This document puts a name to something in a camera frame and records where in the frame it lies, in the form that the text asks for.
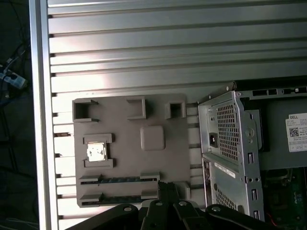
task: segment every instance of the black metal clamp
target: black metal clamp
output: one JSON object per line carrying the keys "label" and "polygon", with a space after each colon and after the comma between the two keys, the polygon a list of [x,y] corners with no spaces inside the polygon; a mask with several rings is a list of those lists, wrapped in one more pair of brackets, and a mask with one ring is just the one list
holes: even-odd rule
{"label": "black metal clamp", "polygon": [[145,201],[138,210],[130,204],[118,205],[69,230],[276,230],[275,226],[222,205],[205,212],[194,202],[180,200],[175,184],[158,183],[157,200]]}

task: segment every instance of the ventilated metal panel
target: ventilated metal panel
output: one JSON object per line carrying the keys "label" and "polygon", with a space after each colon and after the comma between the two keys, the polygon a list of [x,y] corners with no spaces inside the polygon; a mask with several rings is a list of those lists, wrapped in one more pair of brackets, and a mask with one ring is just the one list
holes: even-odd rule
{"label": "ventilated metal panel", "polygon": [[240,144],[239,128],[236,127],[236,112],[232,103],[217,108],[220,154],[238,160],[237,145]]}
{"label": "ventilated metal panel", "polygon": [[236,204],[229,199],[220,189],[215,192],[216,203],[237,210]]}

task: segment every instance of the label sticker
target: label sticker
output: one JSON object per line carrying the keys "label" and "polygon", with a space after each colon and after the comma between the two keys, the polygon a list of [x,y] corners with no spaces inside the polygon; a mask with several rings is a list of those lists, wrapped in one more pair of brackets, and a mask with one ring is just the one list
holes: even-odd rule
{"label": "label sticker", "polygon": [[218,164],[218,163],[214,163],[214,166],[220,170],[222,170],[223,172],[227,173],[228,175],[232,176],[233,178],[236,178],[236,174],[234,174],[232,171],[226,169],[225,167],[223,167],[222,165]]}
{"label": "label sticker", "polygon": [[290,152],[307,150],[307,113],[291,114],[286,119],[288,146]]}

